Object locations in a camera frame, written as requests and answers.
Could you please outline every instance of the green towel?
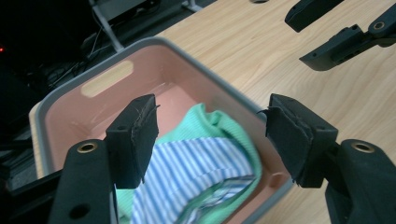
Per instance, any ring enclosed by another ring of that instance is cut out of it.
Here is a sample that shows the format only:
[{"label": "green towel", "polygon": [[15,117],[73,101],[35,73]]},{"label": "green towel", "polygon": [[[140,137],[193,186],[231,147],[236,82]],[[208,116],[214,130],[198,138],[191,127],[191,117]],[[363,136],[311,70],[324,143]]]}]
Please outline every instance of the green towel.
[{"label": "green towel", "polygon": [[[238,196],[224,203],[204,211],[200,218],[201,223],[220,223],[250,195],[262,177],[260,157],[248,134],[244,129],[227,114],[221,111],[205,112],[205,105],[193,106],[177,127],[158,139],[156,144],[177,140],[187,140],[199,137],[227,137],[235,139],[245,150],[247,158],[257,177],[250,186],[241,191]],[[133,194],[131,190],[117,190],[120,223],[129,223],[131,215]],[[207,192],[194,199],[188,207],[199,206],[207,197]]]}]

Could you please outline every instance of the cable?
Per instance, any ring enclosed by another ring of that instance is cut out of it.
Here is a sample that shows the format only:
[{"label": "cable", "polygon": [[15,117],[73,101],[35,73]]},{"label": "cable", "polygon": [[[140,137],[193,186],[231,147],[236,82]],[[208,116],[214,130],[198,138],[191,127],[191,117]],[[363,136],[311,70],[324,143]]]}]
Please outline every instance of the cable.
[{"label": "cable", "polygon": [[75,65],[73,65],[71,68],[69,68],[69,70],[67,70],[61,77],[59,77],[57,80],[55,80],[52,84],[49,85],[49,88],[51,90],[53,90],[53,88],[56,86],[56,84],[58,84],[58,82],[60,82],[65,76],[67,76],[72,70],[73,68],[75,68],[79,63],[75,63]]},{"label": "cable", "polygon": [[93,41],[93,46],[92,46],[91,53],[87,56],[87,58],[91,58],[91,55],[92,55],[92,53],[93,53],[93,50],[95,49],[95,46],[96,46],[96,41],[98,40],[99,35],[100,35],[101,32],[102,32],[102,28],[99,29],[98,34],[96,35],[95,41]]}]

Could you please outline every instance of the striped cloth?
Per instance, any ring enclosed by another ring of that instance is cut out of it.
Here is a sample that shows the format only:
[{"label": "striped cloth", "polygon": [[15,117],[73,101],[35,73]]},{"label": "striped cloth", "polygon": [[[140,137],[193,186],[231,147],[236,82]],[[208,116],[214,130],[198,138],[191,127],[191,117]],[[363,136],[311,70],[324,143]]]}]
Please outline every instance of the striped cloth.
[{"label": "striped cloth", "polygon": [[132,223],[192,223],[232,198],[255,175],[234,140],[205,137],[155,145],[145,184],[134,192]]}]

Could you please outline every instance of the wooden table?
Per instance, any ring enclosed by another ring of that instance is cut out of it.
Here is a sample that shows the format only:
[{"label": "wooden table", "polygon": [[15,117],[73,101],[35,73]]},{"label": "wooden table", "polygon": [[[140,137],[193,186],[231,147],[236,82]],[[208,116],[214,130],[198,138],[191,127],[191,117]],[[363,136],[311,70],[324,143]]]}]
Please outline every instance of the wooden table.
[{"label": "wooden table", "polygon": [[[219,0],[159,35],[262,108],[273,92],[295,98],[339,129],[338,142],[371,142],[396,162],[396,47],[369,49],[326,72],[299,61],[344,27],[366,31],[394,2],[347,0],[299,34],[284,22],[297,2]],[[260,223],[330,223],[324,187],[293,187]]]}]

